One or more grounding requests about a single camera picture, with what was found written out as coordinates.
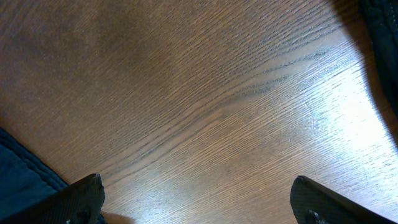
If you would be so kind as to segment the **navy blue shorts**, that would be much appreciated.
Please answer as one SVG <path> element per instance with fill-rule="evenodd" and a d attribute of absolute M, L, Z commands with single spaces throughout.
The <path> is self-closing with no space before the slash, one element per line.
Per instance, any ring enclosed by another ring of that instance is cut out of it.
<path fill-rule="evenodd" d="M 1 220 L 67 188 L 59 175 L 1 130 Z M 97 223 L 104 223 L 101 215 Z"/>

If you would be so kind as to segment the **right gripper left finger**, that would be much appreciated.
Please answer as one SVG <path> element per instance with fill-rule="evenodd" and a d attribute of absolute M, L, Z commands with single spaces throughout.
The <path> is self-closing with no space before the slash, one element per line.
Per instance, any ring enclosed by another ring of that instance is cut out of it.
<path fill-rule="evenodd" d="M 90 174 L 41 202 L 1 220 L 1 224 L 95 224 L 105 192 L 99 174 Z"/>

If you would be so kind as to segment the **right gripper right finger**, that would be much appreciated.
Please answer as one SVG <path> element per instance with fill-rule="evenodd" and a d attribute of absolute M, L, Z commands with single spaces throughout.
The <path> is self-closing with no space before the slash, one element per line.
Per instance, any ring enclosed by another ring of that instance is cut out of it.
<path fill-rule="evenodd" d="M 290 205 L 299 224 L 396 224 L 304 175 L 293 182 Z"/>

